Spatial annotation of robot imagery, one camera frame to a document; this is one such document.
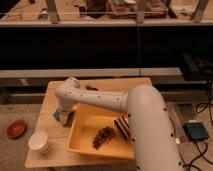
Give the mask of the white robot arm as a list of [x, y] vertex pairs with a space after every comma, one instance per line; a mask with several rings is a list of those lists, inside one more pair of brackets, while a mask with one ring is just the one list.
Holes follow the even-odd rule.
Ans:
[[80, 102], [125, 113], [129, 120], [137, 171], [184, 171], [161, 93], [134, 78], [113, 79], [98, 91], [80, 87], [69, 77], [55, 90], [59, 108], [70, 111]]

